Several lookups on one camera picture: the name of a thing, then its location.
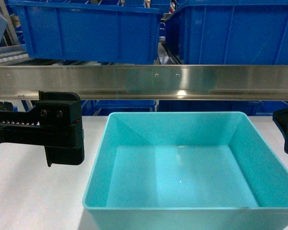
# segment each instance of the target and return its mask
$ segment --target teal plastic bin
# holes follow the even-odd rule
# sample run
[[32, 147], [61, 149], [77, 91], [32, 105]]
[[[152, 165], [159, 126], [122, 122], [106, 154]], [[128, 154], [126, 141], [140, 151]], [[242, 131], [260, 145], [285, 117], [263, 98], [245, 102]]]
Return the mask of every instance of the teal plastic bin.
[[288, 171], [241, 112], [113, 113], [83, 205], [100, 230], [282, 230]]

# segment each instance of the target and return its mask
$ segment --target stainless steel rail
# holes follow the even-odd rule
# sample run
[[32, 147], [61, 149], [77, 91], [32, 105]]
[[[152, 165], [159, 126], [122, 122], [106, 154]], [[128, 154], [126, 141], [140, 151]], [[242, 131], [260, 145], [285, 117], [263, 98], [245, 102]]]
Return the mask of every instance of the stainless steel rail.
[[288, 100], [288, 66], [0, 66], [1, 99]]

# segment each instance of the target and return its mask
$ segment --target screw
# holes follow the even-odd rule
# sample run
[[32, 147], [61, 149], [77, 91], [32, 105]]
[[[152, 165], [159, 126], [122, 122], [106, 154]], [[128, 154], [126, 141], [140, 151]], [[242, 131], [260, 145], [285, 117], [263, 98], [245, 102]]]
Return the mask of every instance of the screw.
[[47, 116], [47, 111], [46, 111], [45, 109], [42, 109], [42, 110], [40, 111], [40, 116], [41, 116], [41, 117], [46, 117], [46, 116]]
[[61, 110], [58, 110], [56, 112], [56, 116], [57, 116], [57, 118], [62, 118], [63, 117], [63, 112]]

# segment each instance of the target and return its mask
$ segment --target bin bottom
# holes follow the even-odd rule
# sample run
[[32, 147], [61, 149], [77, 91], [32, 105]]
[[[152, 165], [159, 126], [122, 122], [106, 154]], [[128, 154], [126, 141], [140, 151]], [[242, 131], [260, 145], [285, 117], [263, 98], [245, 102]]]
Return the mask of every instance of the bin bottom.
[[107, 207], [258, 207], [222, 146], [119, 146]]

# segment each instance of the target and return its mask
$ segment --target blue storage crate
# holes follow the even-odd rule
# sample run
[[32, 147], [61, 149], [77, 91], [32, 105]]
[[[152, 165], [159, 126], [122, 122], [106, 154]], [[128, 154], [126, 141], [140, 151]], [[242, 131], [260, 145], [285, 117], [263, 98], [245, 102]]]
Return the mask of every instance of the blue storage crate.
[[155, 100], [97, 100], [95, 108], [98, 116], [108, 116], [114, 112], [154, 112]]
[[288, 64], [288, 0], [187, 0], [166, 26], [184, 64]]
[[95, 112], [95, 101], [81, 100], [82, 116], [93, 116]]
[[258, 101], [159, 101], [159, 112], [224, 112], [238, 111], [256, 115], [263, 105]]
[[[101, 5], [121, 5], [121, 1], [102, 0]], [[144, 0], [125, 0], [125, 7], [144, 7]], [[161, 9], [163, 13], [168, 13], [170, 0], [151, 0], [150, 8]]]
[[82, 4], [91, 4], [90, 0], [42, 0], [45, 2], [64, 2], [64, 3], [82, 3]]
[[22, 0], [10, 5], [32, 58], [133, 64], [157, 58], [159, 9]]
[[274, 111], [285, 109], [288, 102], [264, 101], [263, 105], [257, 111], [257, 116], [272, 116]]
[[151, 108], [104, 108], [98, 109], [96, 112], [97, 116], [109, 116], [111, 113], [116, 112], [152, 112]]
[[83, 205], [99, 230], [282, 230], [288, 170], [239, 112], [115, 113]]

